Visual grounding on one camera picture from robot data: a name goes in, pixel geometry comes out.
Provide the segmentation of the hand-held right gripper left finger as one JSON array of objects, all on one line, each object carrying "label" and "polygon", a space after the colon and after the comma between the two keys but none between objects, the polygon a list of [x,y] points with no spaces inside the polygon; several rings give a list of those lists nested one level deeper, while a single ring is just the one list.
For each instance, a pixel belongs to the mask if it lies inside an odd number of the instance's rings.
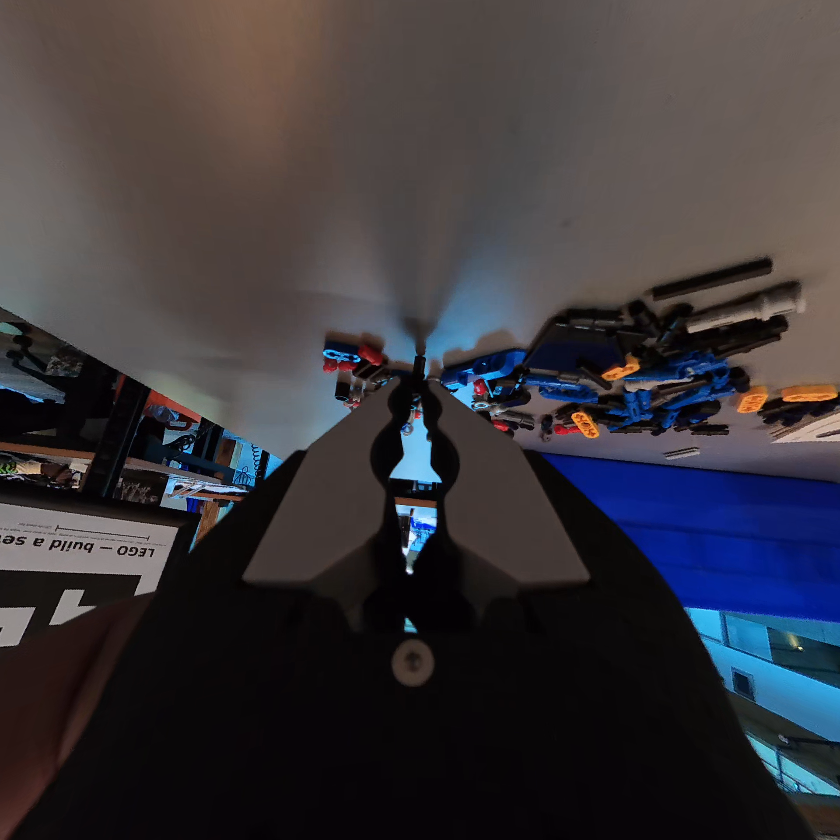
[{"label": "hand-held right gripper left finger", "polygon": [[394,377],[306,451],[245,568],[256,587],[331,599],[353,630],[387,570],[404,570],[389,480],[403,458],[404,380]]}]

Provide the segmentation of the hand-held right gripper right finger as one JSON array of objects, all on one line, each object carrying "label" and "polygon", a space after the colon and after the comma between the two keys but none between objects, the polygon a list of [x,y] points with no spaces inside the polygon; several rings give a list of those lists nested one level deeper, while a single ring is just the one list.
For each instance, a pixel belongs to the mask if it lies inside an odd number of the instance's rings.
[{"label": "hand-held right gripper right finger", "polygon": [[436,536],[476,617],[500,599],[586,585],[586,568],[523,450],[440,381],[426,381]]}]

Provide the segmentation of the pile of small lego pieces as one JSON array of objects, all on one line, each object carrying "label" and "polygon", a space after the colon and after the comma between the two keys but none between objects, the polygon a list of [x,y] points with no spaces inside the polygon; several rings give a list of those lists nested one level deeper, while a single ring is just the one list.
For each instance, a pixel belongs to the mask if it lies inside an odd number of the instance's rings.
[{"label": "pile of small lego pieces", "polygon": [[[799,280],[775,277],[771,257],[661,283],[615,306],[565,308],[525,344],[426,363],[463,404],[521,448],[589,457],[698,460],[746,470],[777,456],[770,430],[838,411],[838,377],[772,374],[776,354],[806,311]],[[338,378],[350,412],[413,364],[381,345],[329,336],[322,368]],[[424,398],[408,398],[404,436],[425,424]],[[838,444],[820,443],[827,448]]]}]

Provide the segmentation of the lego instruction booklet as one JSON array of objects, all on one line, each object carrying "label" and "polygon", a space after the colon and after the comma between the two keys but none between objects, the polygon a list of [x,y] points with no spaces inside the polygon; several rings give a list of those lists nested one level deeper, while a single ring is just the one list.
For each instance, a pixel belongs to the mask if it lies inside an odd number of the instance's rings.
[{"label": "lego instruction booklet", "polygon": [[776,444],[839,443],[839,411],[806,419],[792,426],[776,425],[770,430]]}]

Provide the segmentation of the blue plastic bin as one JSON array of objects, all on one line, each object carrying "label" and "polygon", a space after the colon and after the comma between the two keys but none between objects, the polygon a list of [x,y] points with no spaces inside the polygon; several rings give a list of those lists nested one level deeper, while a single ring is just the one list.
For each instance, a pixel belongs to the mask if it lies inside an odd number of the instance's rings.
[{"label": "blue plastic bin", "polygon": [[838,484],[544,455],[683,606],[838,623]]}]

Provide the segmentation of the black metal shelving rack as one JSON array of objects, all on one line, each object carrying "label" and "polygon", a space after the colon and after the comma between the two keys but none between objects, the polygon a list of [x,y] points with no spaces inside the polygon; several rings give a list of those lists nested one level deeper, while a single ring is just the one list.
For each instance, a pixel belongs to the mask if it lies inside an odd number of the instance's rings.
[{"label": "black metal shelving rack", "polygon": [[212,524],[280,459],[1,310],[2,487],[186,511]]}]

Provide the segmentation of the framed black and white marker sign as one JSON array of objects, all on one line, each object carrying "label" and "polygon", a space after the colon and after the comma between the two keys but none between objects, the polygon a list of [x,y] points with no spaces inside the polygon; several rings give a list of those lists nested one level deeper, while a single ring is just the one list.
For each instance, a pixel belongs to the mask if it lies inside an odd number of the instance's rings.
[{"label": "framed black and white marker sign", "polygon": [[2,495],[1,647],[153,593],[192,547],[199,516],[60,493]]}]

